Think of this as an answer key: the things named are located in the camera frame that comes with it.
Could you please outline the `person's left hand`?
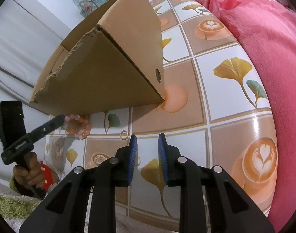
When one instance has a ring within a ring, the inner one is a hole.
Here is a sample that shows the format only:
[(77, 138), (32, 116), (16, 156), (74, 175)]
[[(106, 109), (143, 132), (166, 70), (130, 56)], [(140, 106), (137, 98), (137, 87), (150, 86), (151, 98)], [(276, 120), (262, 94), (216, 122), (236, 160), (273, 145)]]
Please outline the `person's left hand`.
[(41, 170), (40, 163), (37, 160), (37, 154), (30, 152), (29, 170), (26, 170), (21, 165), (13, 167), (13, 176), (17, 182), (30, 189), (35, 186), (36, 188), (43, 188), (45, 178)]

